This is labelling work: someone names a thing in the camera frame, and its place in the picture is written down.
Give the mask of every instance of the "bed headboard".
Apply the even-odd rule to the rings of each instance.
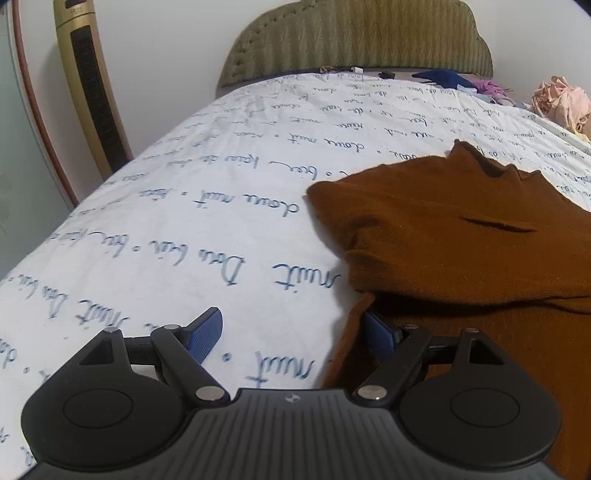
[[[246,27],[218,87],[328,65],[492,76],[491,52],[459,0],[301,0]]]

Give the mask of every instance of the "brown fabric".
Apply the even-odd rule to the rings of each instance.
[[[308,195],[345,251],[350,284],[367,292],[326,383],[371,371],[356,337],[375,296],[402,323],[436,335],[478,327],[559,402],[563,428],[551,463],[566,478],[587,478],[591,214],[540,172],[504,167],[465,142],[448,158],[381,165],[316,183]]]

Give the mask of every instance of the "small object on bed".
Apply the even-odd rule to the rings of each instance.
[[[379,72],[378,77],[384,80],[393,80],[396,78],[396,74],[393,72]]]
[[[339,69],[336,67],[332,67],[331,65],[324,65],[320,67],[320,73],[333,73],[338,72]]]
[[[478,93],[491,95],[495,103],[505,106],[518,106],[516,102],[509,98],[506,90],[492,80],[475,80],[472,83],[477,88]]]
[[[363,82],[363,69],[362,69],[362,68],[359,68],[359,67],[351,67],[351,70],[352,70],[354,73],[359,73],[359,74],[361,74],[361,81]]]
[[[453,70],[447,69],[435,69],[427,70],[426,72],[419,72],[413,75],[415,78],[427,79],[437,83],[443,88],[457,88],[458,85],[462,85],[465,88],[476,88],[472,82],[469,82],[465,78],[460,77]]]

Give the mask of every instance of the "logo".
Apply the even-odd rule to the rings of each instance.
[[[291,395],[286,396],[285,401],[288,401],[291,404],[298,403],[301,400],[299,395],[292,393]]]

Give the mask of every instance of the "blue pad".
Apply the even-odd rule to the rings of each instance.
[[[366,311],[361,318],[365,342],[378,361],[383,362],[396,350],[394,334],[371,312]]]
[[[184,347],[195,361],[201,364],[222,336],[222,312],[215,307],[183,328]]]

